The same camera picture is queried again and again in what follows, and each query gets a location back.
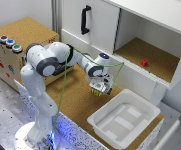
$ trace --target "black handle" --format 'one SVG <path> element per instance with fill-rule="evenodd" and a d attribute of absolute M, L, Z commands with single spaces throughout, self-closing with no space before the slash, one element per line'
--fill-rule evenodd
<path fill-rule="evenodd" d="M 91 7 L 86 5 L 86 8 L 82 10 L 82 21 L 81 21 L 81 31 L 82 35 L 88 33 L 90 30 L 86 28 L 86 12 L 91 10 Z"/>

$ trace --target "blue lid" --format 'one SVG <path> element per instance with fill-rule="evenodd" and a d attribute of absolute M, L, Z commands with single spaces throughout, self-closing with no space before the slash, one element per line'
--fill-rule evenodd
<path fill-rule="evenodd" d="M 7 42 L 8 43 L 14 43 L 14 40 L 8 40 Z"/>

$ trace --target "white wall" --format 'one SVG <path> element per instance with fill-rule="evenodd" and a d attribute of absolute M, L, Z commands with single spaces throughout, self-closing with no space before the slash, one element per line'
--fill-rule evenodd
<path fill-rule="evenodd" d="M 173 89 L 167 90 L 163 102 L 181 112 L 181 81 Z"/>
<path fill-rule="evenodd" d="M 52 29 L 51 0 L 0 0 L 0 27 L 26 16 Z"/>

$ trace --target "cabinet shelf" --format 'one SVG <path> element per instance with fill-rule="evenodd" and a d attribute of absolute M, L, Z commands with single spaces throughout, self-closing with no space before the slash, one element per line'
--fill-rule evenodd
<path fill-rule="evenodd" d="M 116 54 L 141 66 L 141 60 L 147 59 L 145 70 L 153 73 L 167 82 L 171 82 L 180 58 L 173 56 L 139 38 L 134 38 L 129 43 L 115 51 Z"/>

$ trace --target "electrical box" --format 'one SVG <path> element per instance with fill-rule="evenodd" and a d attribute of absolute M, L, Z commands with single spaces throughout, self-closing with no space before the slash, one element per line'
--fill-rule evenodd
<path fill-rule="evenodd" d="M 14 79 L 21 80 L 20 70 L 26 63 L 25 56 L 28 45 L 40 43 L 42 46 L 46 46 L 49 43 L 59 41 L 59 35 L 29 17 L 0 27 L 0 37 L 3 35 L 13 39 L 23 49 L 21 53 L 13 53 L 12 49 L 0 43 L 0 78 L 18 91 Z M 63 67 L 58 68 L 60 70 L 58 74 L 63 72 Z M 57 78 L 59 75 L 43 77 L 43 80 L 45 85 L 48 85 Z"/>

